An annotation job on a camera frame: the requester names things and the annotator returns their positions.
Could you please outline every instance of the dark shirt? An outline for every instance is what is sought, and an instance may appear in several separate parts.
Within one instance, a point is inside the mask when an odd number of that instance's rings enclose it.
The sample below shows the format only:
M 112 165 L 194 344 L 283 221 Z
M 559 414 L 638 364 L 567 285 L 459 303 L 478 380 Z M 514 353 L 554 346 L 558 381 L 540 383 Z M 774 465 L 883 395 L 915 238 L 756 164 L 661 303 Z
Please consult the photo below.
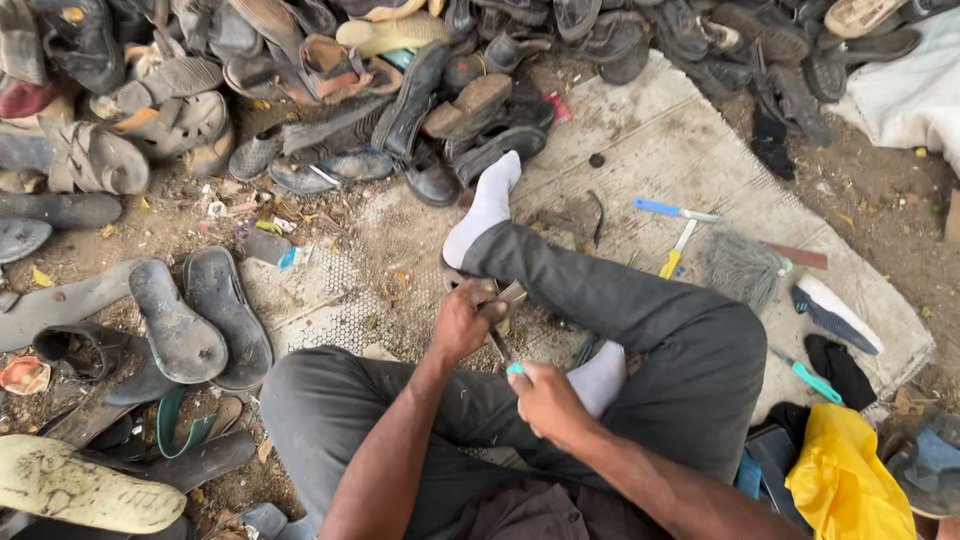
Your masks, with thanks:
M 670 538 L 613 491 L 571 490 L 525 479 L 478 495 L 464 510 L 457 540 L 652 540 Z

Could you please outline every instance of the yellow cloth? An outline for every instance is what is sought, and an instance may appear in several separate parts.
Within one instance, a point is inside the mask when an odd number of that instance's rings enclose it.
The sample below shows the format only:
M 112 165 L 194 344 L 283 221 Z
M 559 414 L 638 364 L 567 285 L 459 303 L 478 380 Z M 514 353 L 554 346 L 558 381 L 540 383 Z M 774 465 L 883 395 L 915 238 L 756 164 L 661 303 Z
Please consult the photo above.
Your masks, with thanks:
M 876 433 L 855 410 L 812 407 L 785 485 L 814 538 L 917 538 L 906 495 L 876 457 Z

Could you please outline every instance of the foot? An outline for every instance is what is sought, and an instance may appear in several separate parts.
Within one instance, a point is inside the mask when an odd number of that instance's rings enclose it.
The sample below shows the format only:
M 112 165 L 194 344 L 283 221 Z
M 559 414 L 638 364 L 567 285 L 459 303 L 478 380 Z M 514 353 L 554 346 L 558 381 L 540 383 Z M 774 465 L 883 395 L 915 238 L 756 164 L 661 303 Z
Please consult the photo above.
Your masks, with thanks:
M 513 150 L 480 175 L 473 206 L 444 242 L 447 264 L 461 270 L 473 242 L 490 227 L 510 220 L 510 191 L 519 179 L 520 156 Z
M 566 378 L 593 417 L 599 418 L 620 394 L 627 380 L 623 346 L 607 341 L 586 364 L 571 370 Z

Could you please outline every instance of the leg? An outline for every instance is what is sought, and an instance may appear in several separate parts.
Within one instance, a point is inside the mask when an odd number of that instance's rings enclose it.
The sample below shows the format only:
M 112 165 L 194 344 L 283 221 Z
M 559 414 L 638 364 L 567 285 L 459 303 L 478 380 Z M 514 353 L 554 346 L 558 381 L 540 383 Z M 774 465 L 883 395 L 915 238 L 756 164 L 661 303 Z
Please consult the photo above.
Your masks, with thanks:
M 480 179 L 474 212 L 451 232 L 455 268 L 518 280 L 540 306 L 645 353 L 607 409 L 616 434 L 730 483 L 763 383 L 766 333 L 750 310 L 689 283 L 547 244 L 510 221 L 507 195 L 518 160 Z
M 416 367 L 321 348 L 293 353 L 268 374 L 261 392 L 264 425 L 318 523 L 353 455 Z M 456 446 L 538 444 L 517 416 L 516 396 L 505 379 L 455 372 L 435 420 L 406 538 L 453 527 L 473 495 L 526 476 L 462 454 Z

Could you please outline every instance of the man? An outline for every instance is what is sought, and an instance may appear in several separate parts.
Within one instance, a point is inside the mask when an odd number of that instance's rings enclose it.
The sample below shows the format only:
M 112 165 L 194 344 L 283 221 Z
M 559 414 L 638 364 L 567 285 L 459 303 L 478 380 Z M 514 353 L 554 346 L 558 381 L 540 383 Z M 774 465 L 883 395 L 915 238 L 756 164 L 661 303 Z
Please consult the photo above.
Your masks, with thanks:
M 320 538 L 802 537 L 730 487 L 763 382 L 760 322 L 704 288 L 548 245 L 510 220 L 519 176 L 514 152 L 484 172 L 444 260 L 518 280 L 608 343 L 566 376 L 455 371 L 504 309 L 474 280 L 444 298 L 416 366 L 333 347 L 278 362 L 263 419 Z M 646 354 L 629 379 L 624 347 Z M 492 446 L 534 472 L 457 448 Z

